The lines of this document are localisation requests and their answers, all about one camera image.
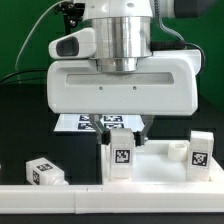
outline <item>black cable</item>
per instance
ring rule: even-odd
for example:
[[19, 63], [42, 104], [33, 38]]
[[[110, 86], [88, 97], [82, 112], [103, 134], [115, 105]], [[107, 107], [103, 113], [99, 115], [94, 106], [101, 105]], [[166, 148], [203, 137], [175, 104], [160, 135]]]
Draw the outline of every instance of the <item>black cable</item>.
[[11, 73], [11, 74], [5, 76], [4, 78], [2, 78], [0, 80], [0, 84], [4, 83], [8, 79], [11, 79], [12, 77], [22, 75], [22, 74], [25, 74], [25, 73], [35, 73], [35, 72], [47, 72], [47, 69], [46, 68], [27, 69], [27, 70], [21, 70], [21, 71], [15, 72], [15, 73]]
[[187, 47], [191, 47], [194, 49], [198, 49], [201, 52], [201, 69], [199, 71], [199, 73], [201, 73], [204, 68], [205, 68], [205, 64], [206, 64], [206, 56], [205, 56], [205, 52], [203, 51], [203, 49], [198, 46], [197, 44], [193, 44], [193, 43], [186, 43]]
[[163, 24], [163, 20], [162, 20], [162, 16], [161, 16], [161, 11], [160, 11], [160, 0], [154, 0], [154, 5], [155, 5], [155, 19], [156, 19], [156, 23], [157, 26], [165, 33], [168, 33], [176, 38], [178, 38], [181, 41], [184, 41], [184, 38], [181, 36], [181, 34], [179, 34], [178, 32], [176, 32], [175, 30], [172, 30], [168, 27], [166, 27]]
[[30, 78], [30, 79], [21, 79], [21, 80], [15, 80], [15, 81], [10, 81], [10, 82], [4, 82], [0, 83], [0, 86], [5, 86], [9, 84], [14, 84], [18, 82], [27, 82], [27, 81], [33, 81], [33, 80], [41, 80], [41, 79], [46, 79], [47, 77], [38, 77], [38, 78]]

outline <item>white platform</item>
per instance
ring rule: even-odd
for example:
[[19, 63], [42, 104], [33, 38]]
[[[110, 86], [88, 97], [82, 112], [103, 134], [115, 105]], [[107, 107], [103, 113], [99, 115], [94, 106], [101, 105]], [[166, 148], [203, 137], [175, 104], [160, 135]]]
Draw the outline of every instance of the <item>white platform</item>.
[[224, 212], [221, 167], [213, 159], [210, 182], [185, 182], [185, 164], [167, 160], [169, 142], [138, 148], [131, 182], [108, 181], [102, 147], [103, 185], [0, 186], [0, 213]]

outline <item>green wall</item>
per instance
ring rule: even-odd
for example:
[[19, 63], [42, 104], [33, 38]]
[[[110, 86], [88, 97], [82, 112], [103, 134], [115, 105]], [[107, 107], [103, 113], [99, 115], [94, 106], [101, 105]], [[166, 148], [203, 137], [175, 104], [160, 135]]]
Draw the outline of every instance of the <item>green wall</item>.
[[[0, 6], [0, 78], [14, 71], [15, 60], [23, 41], [39, 16], [55, 0], [2, 1]], [[170, 28], [180, 32], [186, 41], [200, 45], [207, 56], [206, 69], [198, 78], [200, 93], [224, 111], [224, 1], [199, 19], [166, 19]], [[153, 40], [172, 39], [153, 25]], [[50, 41], [63, 36], [63, 18], [53, 12], [37, 28], [26, 48], [20, 69], [48, 67]]]

